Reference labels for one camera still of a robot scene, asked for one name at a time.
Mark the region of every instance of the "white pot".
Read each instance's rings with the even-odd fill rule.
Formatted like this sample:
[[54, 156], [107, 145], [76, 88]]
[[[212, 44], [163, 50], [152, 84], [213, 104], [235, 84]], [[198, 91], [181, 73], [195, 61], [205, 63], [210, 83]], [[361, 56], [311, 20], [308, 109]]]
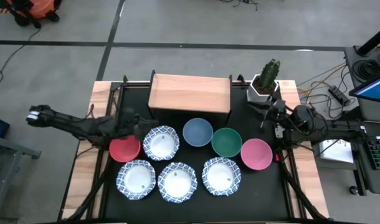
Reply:
[[[252, 79], [250, 86], [248, 87], [248, 90], [247, 90], [247, 101], [248, 102], [258, 102], [258, 103], [266, 102], [267, 98], [269, 97], [269, 95], [259, 94], [258, 91], [252, 85], [254, 83], [254, 81], [257, 79], [257, 77], [259, 77], [259, 76], [260, 75], [255, 75], [254, 78]], [[278, 81], [275, 80], [275, 83], [276, 83], [276, 87], [275, 87], [274, 91], [277, 91], [278, 90]]]

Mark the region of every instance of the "concrete floor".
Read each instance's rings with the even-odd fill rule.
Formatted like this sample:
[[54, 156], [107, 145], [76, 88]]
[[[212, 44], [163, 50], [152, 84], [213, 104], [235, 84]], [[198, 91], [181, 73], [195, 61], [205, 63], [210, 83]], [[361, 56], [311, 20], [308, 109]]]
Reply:
[[[59, 23], [45, 21], [33, 40], [106, 42], [119, 0], [71, 0]], [[218, 0], [126, 0], [115, 42], [351, 46], [380, 29], [380, 0], [269, 0], [253, 5]], [[0, 40], [26, 40], [35, 29], [0, 15]], [[0, 45], [0, 68], [19, 46]], [[104, 47], [27, 46], [6, 67], [0, 84], [0, 118], [11, 123], [7, 138], [42, 151], [24, 159], [2, 215], [20, 223], [56, 221], [78, 141], [52, 128], [25, 122], [31, 105], [48, 104], [75, 116], [86, 113]], [[279, 79], [298, 83], [343, 63], [342, 52], [289, 50], [159, 49], [113, 47], [103, 80], [149, 80], [152, 69], [183, 75], [251, 78], [271, 58], [282, 61]], [[338, 75], [328, 80], [340, 82]], [[345, 82], [352, 87], [349, 77]], [[309, 88], [310, 82], [302, 85]], [[316, 93], [325, 93], [324, 88]], [[318, 111], [327, 116], [326, 107]], [[351, 171], [319, 169], [330, 216], [380, 223], [380, 195], [352, 196]]]

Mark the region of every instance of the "wooden block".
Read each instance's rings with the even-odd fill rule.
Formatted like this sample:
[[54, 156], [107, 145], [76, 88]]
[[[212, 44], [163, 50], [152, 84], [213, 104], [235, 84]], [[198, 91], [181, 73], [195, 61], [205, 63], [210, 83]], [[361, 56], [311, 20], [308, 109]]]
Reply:
[[228, 78], [155, 74], [151, 86], [150, 108], [228, 113]]

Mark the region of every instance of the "blue and white patterned bowl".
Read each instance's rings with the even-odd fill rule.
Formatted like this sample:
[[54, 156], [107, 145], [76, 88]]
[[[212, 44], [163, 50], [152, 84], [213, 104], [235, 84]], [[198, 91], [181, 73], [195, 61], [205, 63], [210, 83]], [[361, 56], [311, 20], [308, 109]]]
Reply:
[[116, 187], [130, 200], [139, 200], [155, 187], [155, 170], [144, 160], [133, 160], [123, 165], [116, 177]]
[[209, 193], [215, 196], [229, 196], [239, 189], [241, 171], [234, 161], [215, 157], [205, 162], [202, 182]]
[[182, 203], [197, 189], [196, 172], [182, 162], [173, 162], [158, 176], [158, 188], [165, 201]]
[[175, 129], [167, 125], [158, 126], [146, 135], [143, 149], [154, 161], [170, 160], [179, 149], [179, 136]]

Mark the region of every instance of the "keyboard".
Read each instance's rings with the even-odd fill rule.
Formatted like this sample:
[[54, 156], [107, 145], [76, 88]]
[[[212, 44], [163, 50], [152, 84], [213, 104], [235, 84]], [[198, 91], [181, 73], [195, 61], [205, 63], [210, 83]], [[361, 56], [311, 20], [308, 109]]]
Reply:
[[380, 139], [368, 140], [367, 144], [373, 169], [380, 169]]

